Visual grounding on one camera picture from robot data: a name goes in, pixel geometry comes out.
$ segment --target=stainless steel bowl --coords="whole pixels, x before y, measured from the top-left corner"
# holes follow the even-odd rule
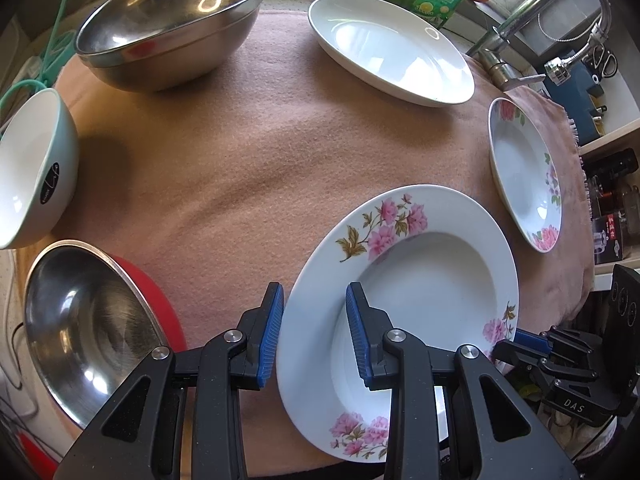
[[[50,245],[31,267],[24,324],[40,378],[83,429],[133,368],[167,345],[129,275],[76,240]]]
[[[201,76],[246,39],[262,0],[107,0],[76,35],[105,83],[155,91]]]

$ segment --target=white bowl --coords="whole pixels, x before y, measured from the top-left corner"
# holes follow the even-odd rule
[[[0,140],[0,249],[31,245],[58,223],[76,189],[78,133],[53,88],[31,97]]]

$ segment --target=pink flower pattern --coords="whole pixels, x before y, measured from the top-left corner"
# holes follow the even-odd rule
[[[511,338],[516,329],[516,306],[507,302],[507,308],[504,310],[502,319],[492,319],[485,324],[482,329],[482,335],[491,344],[491,346],[482,353],[486,355],[489,361],[493,361],[492,352],[498,341],[505,338]]]
[[[556,204],[556,208],[560,209],[562,204],[562,197],[560,195],[560,181],[558,180],[558,174],[556,173],[556,167],[551,161],[551,155],[545,153],[545,162],[549,166],[549,171],[546,172],[546,184],[549,186],[549,193],[551,193],[551,203]]]
[[[500,101],[500,118],[503,121],[513,121],[516,117],[516,105],[511,101]]]
[[[332,449],[342,449],[346,456],[369,459],[377,455],[382,459],[386,455],[389,438],[389,421],[383,416],[377,416],[370,424],[365,424],[359,413],[343,413],[329,429],[335,437],[330,442]]]
[[[412,196],[404,193],[397,202],[391,197],[376,206],[375,211],[363,213],[362,229],[347,225],[347,236],[336,240],[344,253],[345,262],[349,258],[369,253],[369,261],[373,261],[391,248],[402,237],[418,235],[427,229],[427,217],[423,204],[413,204]]]
[[[411,212],[407,217],[409,224],[409,235],[417,235],[427,228],[427,217],[424,215],[424,206],[422,204],[414,204],[411,206]]]
[[[553,225],[550,225],[549,227],[543,227],[542,231],[538,231],[537,233],[529,234],[534,245],[540,251],[544,251],[545,253],[547,251],[550,251],[556,244],[558,235],[559,231]]]
[[[390,226],[382,226],[378,231],[372,231],[369,235],[369,260],[375,260],[380,254],[396,243],[396,234]]]
[[[397,214],[398,206],[393,200],[387,198],[382,202],[382,207],[380,208],[380,218],[385,221],[385,224],[391,225],[396,219]]]
[[[504,334],[506,332],[507,329],[500,319],[492,319],[484,326],[482,335],[489,343],[495,345],[498,341],[504,339]]]
[[[361,423],[362,416],[359,413],[343,413],[329,431],[333,436],[345,436],[355,430]]]
[[[353,456],[353,455],[358,456],[358,454],[362,451],[364,447],[367,447],[364,441],[360,439],[352,440],[350,443],[348,443],[344,447],[344,454],[348,456]]]
[[[389,437],[389,422],[383,416],[377,416],[364,432],[365,444],[384,444]]]

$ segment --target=pink peony decoration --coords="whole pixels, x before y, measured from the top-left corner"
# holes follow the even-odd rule
[[[513,121],[516,117],[516,105],[511,101],[500,101],[500,117],[503,121]]]
[[[383,221],[385,221],[385,224],[391,225],[393,222],[396,221],[397,214],[398,214],[398,206],[393,200],[391,200],[390,198],[387,198],[382,203],[382,207],[380,208],[380,218],[382,218]]]
[[[389,437],[389,421],[383,416],[377,416],[365,430],[362,439],[366,444],[383,444]]]
[[[411,212],[407,217],[409,224],[409,234],[417,235],[427,228],[427,217],[424,215],[424,206],[422,204],[414,204],[411,206]]]
[[[503,340],[506,336],[506,332],[507,329],[500,319],[492,319],[484,326],[484,329],[482,329],[482,335],[492,345]]]
[[[335,421],[333,427],[329,430],[333,436],[345,436],[355,430],[362,422],[362,416],[359,413],[343,413]]]
[[[558,234],[558,229],[550,225],[549,227],[543,228],[542,231],[532,234],[531,238],[540,251],[549,251],[556,244]]]
[[[348,443],[344,448],[344,454],[348,456],[357,455],[365,447],[364,441],[357,439]]]
[[[396,242],[396,233],[390,226],[381,226],[378,231],[369,235],[369,261],[375,260]]]

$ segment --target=faucet handle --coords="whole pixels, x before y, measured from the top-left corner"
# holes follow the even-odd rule
[[[507,90],[513,90],[518,86],[530,85],[532,83],[542,83],[546,79],[546,74],[527,75],[524,77],[513,77],[507,79],[501,90],[506,92]]]
[[[519,72],[516,72],[511,65],[503,61],[493,65],[488,70],[488,73],[494,84],[503,92],[513,90],[518,86],[542,83],[546,78],[545,74],[528,75],[523,77]]]

